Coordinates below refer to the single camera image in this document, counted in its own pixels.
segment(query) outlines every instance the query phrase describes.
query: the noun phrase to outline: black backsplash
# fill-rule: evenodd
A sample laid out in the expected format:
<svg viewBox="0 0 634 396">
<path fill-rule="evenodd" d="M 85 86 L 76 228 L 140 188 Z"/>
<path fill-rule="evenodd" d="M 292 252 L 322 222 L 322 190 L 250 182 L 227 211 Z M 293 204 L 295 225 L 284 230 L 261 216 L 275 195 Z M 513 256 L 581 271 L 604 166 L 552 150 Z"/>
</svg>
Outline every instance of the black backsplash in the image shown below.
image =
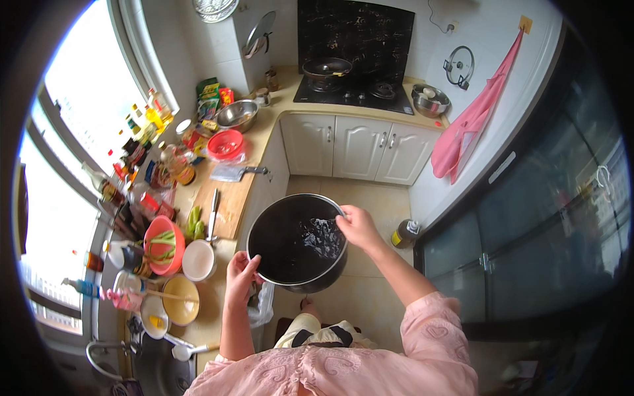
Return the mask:
<svg viewBox="0 0 634 396">
<path fill-rule="evenodd" d="M 347 0 L 298 0 L 299 71 L 322 56 L 353 63 L 352 75 L 402 83 L 414 13 Z"/>
</svg>

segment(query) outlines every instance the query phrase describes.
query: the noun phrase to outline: countertop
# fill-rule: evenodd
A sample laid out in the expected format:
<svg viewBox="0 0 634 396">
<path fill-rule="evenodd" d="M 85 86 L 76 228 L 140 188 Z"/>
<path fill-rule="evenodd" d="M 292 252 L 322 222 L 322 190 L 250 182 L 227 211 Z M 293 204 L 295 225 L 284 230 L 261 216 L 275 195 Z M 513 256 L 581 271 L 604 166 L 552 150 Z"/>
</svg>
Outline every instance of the countertop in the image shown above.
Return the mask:
<svg viewBox="0 0 634 396">
<path fill-rule="evenodd" d="M 407 115 L 396 112 L 388 112 L 384 110 L 376 110 L 371 108 L 362 108 L 357 106 L 344 105 L 328 105 L 321 103 L 294 103 L 293 98 L 295 92 L 302 80 L 302 75 L 297 73 L 297 67 L 277 67 L 278 80 L 280 82 L 280 90 L 271 93 L 271 105 L 260 108 L 257 116 L 257 122 L 246 132 L 243 137 L 247 143 L 247 160 L 245 165 L 260 165 L 264 151 L 268 144 L 274 125 L 279 121 L 281 116 L 293 113 L 305 114 L 328 114 L 328 115 L 345 115 L 349 117 L 372 118 L 376 120 L 385 120 L 397 122 L 400 124 L 413 125 L 423 127 L 433 131 L 442 132 L 448 126 L 444 117 L 427 118 L 415 111 L 415 115 Z M 408 79 L 404 80 L 403 87 L 405 92 L 411 92 L 414 83 L 421 80 Z M 443 126 L 436 126 L 435 122 L 439 121 Z M 189 211 L 196 199 L 198 190 L 202 183 L 207 180 L 210 168 L 213 167 L 211 161 L 205 160 L 196 166 L 197 178 L 189 186 L 178 186 L 176 188 L 176 197 L 174 206 L 180 209 L 177 217 L 177 223 L 184 224 Z M 242 209 L 237 215 L 242 216 L 244 207 L 249 201 L 251 184 L 254 180 L 253 174 L 245 174 L 240 184 L 248 185 L 247 189 L 243 189 L 246 194 Z M 203 220 L 209 218 L 209 209 L 201 208 L 201 218 Z M 219 210 L 216 222 L 223 221 L 222 211 Z M 224 305 L 224 289 L 226 287 L 226 267 L 237 249 L 237 240 L 218 240 L 214 243 L 214 252 L 216 254 L 216 272 L 207 280 L 198 282 L 196 285 L 200 293 L 200 312 L 196 320 L 187 327 L 179 327 L 172 325 L 170 333 L 180 337 L 187 342 L 196 346 L 206 343 L 218 343 L 220 341 L 220 332 L 222 327 L 222 307 Z M 200 374 L 205 367 L 207 361 L 216 357 L 218 351 L 210 351 L 204 354 L 198 354 L 196 372 Z"/>
</svg>

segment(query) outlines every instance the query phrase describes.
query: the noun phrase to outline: person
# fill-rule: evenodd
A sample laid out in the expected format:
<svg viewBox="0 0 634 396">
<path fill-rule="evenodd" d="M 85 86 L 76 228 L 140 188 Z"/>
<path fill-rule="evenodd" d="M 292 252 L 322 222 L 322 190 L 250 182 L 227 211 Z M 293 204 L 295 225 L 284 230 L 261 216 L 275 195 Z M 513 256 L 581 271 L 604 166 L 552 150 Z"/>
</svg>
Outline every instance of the person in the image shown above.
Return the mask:
<svg viewBox="0 0 634 396">
<path fill-rule="evenodd" d="M 249 261 L 238 252 L 227 268 L 220 352 L 187 396 L 477 395 L 458 300 L 440 294 L 390 248 L 367 211 L 350 205 L 342 209 L 346 216 L 337 216 L 337 226 L 370 256 L 406 307 L 404 354 L 372 349 L 346 324 L 337 331 L 310 328 L 310 322 L 320 322 L 309 300 L 302 302 L 302 313 L 280 339 L 282 345 L 255 354 L 247 301 L 250 283 L 262 281 L 256 274 L 260 257 Z"/>
</svg>

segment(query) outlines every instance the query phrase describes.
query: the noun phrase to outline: white bowl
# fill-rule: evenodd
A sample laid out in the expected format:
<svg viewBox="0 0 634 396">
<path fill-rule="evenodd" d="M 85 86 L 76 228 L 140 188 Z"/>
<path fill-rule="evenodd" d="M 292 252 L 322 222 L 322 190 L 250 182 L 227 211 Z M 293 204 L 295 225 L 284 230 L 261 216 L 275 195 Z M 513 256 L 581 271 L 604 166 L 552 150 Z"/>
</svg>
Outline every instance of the white bowl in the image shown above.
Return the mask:
<svg viewBox="0 0 634 396">
<path fill-rule="evenodd" d="M 183 274 L 193 282 L 204 281 L 216 271 L 214 249 L 205 240 L 192 241 L 183 254 Z"/>
<path fill-rule="evenodd" d="M 162 329 L 156 328 L 150 321 L 150 315 L 154 315 L 163 320 L 165 327 Z M 165 336 L 169 325 L 171 324 L 167 312 L 163 308 L 163 300 L 159 296 L 146 295 L 141 303 L 141 323 L 145 328 L 145 332 L 155 340 L 160 340 Z"/>
</svg>

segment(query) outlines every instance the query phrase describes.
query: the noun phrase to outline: pink blouse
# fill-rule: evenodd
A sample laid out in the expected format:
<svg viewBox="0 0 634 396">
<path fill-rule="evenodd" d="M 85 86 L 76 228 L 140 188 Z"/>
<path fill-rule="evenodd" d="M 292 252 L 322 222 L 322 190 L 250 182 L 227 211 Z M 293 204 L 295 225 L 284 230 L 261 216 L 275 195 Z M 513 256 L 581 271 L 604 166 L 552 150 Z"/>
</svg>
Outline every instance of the pink blouse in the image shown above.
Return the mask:
<svg viewBox="0 0 634 396">
<path fill-rule="evenodd" d="M 411 303 L 405 354 L 362 348 L 275 348 L 238 362 L 218 355 L 185 395 L 477 395 L 458 300 L 440 292 Z"/>
</svg>

